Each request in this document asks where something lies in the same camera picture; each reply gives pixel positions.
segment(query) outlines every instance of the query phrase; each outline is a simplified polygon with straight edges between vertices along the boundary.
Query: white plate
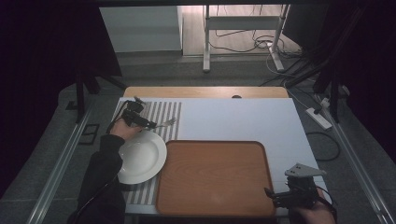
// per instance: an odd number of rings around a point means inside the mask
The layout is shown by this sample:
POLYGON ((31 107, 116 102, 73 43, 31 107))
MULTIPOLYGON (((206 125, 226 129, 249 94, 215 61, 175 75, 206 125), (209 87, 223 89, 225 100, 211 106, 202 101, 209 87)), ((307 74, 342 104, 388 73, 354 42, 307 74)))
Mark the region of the white plate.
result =
POLYGON ((156 133, 142 131, 120 148, 123 159, 119 181, 138 184, 154 177, 166 160, 166 144, 156 133))

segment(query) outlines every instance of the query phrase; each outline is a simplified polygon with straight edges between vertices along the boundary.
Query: person's hand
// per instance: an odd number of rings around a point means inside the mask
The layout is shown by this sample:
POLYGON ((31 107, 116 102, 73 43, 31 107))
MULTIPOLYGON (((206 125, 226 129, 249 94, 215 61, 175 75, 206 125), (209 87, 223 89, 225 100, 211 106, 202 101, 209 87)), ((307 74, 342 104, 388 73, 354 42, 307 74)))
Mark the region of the person's hand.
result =
MULTIPOLYGON (((318 189, 318 194, 324 199, 321 189, 318 189)), ((316 202, 311 209, 302 207, 296 207, 293 209, 305 219, 307 224, 335 224, 332 212, 324 203, 316 202)))
POLYGON ((129 127, 124 119, 118 119, 114 125, 113 128, 110 130, 110 134, 114 134, 116 136, 119 136, 123 138, 125 141, 128 139, 131 139, 134 137, 135 134, 139 133, 142 131, 142 127, 140 126, 135 126, 135 127, 129 127))

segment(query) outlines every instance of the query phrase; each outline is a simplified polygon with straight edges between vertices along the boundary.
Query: black sleeve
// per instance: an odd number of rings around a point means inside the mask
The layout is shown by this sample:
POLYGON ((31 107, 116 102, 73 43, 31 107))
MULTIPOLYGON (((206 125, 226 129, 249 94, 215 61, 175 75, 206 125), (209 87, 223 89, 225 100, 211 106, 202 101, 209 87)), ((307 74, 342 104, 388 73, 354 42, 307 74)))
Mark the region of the black sleeve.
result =
POLYGON ((101 137, 100 149, 91 156, 78 195, 78 209, 67 223, 120 223, 124 222, 125 201, 117 174, 122 166, 119 154, 125 141, 116 135, 101 137), (92 198, 88 205, 81 208, 92 198))

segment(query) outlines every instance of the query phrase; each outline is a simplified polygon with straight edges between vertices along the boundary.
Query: black curtain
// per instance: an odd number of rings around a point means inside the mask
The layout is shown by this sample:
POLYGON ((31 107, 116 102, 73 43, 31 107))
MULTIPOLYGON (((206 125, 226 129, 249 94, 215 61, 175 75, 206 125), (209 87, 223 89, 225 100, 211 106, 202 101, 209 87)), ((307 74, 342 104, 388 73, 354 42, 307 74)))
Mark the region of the black curtain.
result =
POLYGON ((121 76, 98 7, 33 2, 0 3, 0 195, 31 155, 77 70, 121 76))
POLYGON ((371 1, 340 57, 338 71, 356 117, 396 161, 396 1, 371 1))

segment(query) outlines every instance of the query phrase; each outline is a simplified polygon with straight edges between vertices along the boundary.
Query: plate rim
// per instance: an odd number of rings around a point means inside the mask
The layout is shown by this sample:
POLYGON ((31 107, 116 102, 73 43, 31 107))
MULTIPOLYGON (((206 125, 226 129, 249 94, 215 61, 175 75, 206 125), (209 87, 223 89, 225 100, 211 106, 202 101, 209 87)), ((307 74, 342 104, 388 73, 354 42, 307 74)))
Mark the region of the plate rim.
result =
MULTIPOLYGON (((123 163, 122 163, 121 169, 118 172, 118 178, 119 178, 119 181, 121 184, 134 185, 134 184, 140 184, 145 181, 148 181, 152 177, 154 177, 156 174, 158 174, 161 171, 161 169, 163 168, 163 165, 165 164, 167 151, 166 151, 166 144, 163 141, 163 139, 157 133, 151 132, 151 131, 142 131, 142 133, 139 133, 139 134, 147 134, 147 135, 150 135, 151 138, 154 138, 154 140, 155 139, 160 140, 157 142, 150 140, 150 142, 152 142, 158 149, 158 152, 159 152, 158 160, 155 162, 153 167, 151 169, 149 169, 147 172, 145 172, 142 175, 139 175, 138 177, 134 176, 133 178, 129 177, 128 175, 125 175, 122 172, 122 167, 123 167, 123 163)), ((135 139, 138 139, 138 137, 136 136, 135 138, 127 140, 124 143, 124 145, 122 145, 122 147, 127 145, 128 142, 133 142, 135 139)))

